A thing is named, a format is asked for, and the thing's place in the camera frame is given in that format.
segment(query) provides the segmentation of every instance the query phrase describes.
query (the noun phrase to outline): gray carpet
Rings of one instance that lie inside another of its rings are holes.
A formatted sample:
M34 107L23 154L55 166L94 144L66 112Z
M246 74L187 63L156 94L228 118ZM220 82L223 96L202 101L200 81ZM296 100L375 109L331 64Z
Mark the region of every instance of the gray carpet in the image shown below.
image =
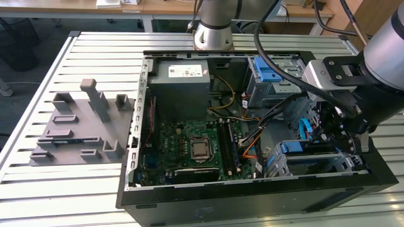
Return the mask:
M138 28L138 20L115 19L63 19L62 27L55 27L51 19L31 20L40 38L40 44L34 48L39 58L39 66L26 72L14 71L0 60L0 76L4 82L42 82L60 51L63 43L72 30L90 32L143 32ZM12 97L0 96L0 133L11 133L38 89L38 84L10 84ZM7 137L0 137L0 149Z

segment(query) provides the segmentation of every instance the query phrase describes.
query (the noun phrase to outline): gray plastic part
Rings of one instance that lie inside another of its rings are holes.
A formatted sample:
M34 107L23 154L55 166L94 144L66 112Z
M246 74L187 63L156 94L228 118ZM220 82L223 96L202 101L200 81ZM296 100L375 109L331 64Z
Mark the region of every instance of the gray plastic part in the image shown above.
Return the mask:
M32 153L31 155L31 159L39 163L42 162L52 162L54 160L54 155L44 151L44 152L38 152L38 153Z
M83 149L80 157L87 162L98 161L103 158L100 152L96 149Z
M79 121L79 118L76 115L55 116L52 118L52 122L55 124L76 123L78 121Z
M104 144L102 137L98 137L96 140L84 140L83 142L87 146L102 146Z
M75 102L75 100L71 97L68 92L56 93L54 100L52 100L52 104L55 105L55 108L58 109L58 111L60 111L63 113L71 112L70 104L74 102Z
M130 110L131 109L131 103L127 95L116 95L115 98L115 105L116 108L120 110Z
M38 142L36 144L42 149L56 148L56 144L51 141Z
M115 159L115 158L122 158L124 154L124 149L122 148L118 140L114 143L114 147L111 146L108 141L104 141L103 152L107 154L107 157L110 159Z
M106 111L111 118L111 121L106 123L100 122L98 112L92 110L88 99L66 102L70 114L66 111L59 112L58 109L54 111L32 153L31 166L87 164L90 157L83 157L82 150L95 149L100 158L94 158L91 163L119 163L122 161L123 146L128 144L135 100L126 95L119 95L119 98L106 101L110 106ZM47 152L52 158L42 156Z
M91 101L91 107L96 111L102 122L111 121L107 109L108 109L108 101L106 99L104 93L99 93L96 91L96 80L95 79L83 79L80 84L80 89L88 95Z
M46 137L52 137L52 138L58 138L58 137L66 137L66 138L71 138L74 136L74 131L67 129L67 130L48 130L46 133Z

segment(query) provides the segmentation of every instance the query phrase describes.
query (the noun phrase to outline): expansion slot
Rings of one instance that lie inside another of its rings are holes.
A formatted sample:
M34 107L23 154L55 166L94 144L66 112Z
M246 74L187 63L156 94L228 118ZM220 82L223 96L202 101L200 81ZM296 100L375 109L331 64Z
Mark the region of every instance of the expansion slot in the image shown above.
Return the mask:
M220 145L220 152L222 152L222 161L223 161L223 169L224 173L227 173L230 176L236 171L236 163L235 163L235 157L232 152L232 135L230 134L230 127L228 123L224 121L220 121L216 124L218 127L218 136L219 136L219 145Z

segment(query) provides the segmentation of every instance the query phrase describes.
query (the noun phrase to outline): aluminum extrusion table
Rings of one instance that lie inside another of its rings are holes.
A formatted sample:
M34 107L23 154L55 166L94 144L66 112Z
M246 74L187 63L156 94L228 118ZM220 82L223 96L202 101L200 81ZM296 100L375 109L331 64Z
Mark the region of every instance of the aluminum extrusion table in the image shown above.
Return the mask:
M236 50L255 50L252 35L235 35ZM312 51L316 58L356 50L335 36L263 35L267 50ZM0 153L0 226L134 227L132 217L115 208L120 164L28 165L39 135L54 111L56 92L86 97L82 79L95 78L107 98L136 98L144 50L191 50L192 36L167 33L90 33L68 37L8 143ZM231 220L228 226L403 226L404 116L396 115L374 133L375 145L400 184L350 201L328 212Z

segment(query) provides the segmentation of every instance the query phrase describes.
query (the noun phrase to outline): yellow wire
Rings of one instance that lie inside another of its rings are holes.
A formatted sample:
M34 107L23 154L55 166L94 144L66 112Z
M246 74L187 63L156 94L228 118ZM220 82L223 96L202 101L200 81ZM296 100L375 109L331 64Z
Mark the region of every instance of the yellow wire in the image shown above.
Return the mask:
M223 106L216 106L216 107L208 107L208 109L210 110L218 110L218 109L224 109L224 108L227 108L228 106L231 106L232 104L234 104L234 101L235 101L235 91L234 91L234 88L232 88L232 86L227 83L227 81L220 77L220 76L215 76L215 77L218 77L224 83L226 83L226 85L228 86L228 88L231 89L231 91L232 91L232 100L230 101L230 103L227 104L227 105L223 105Z

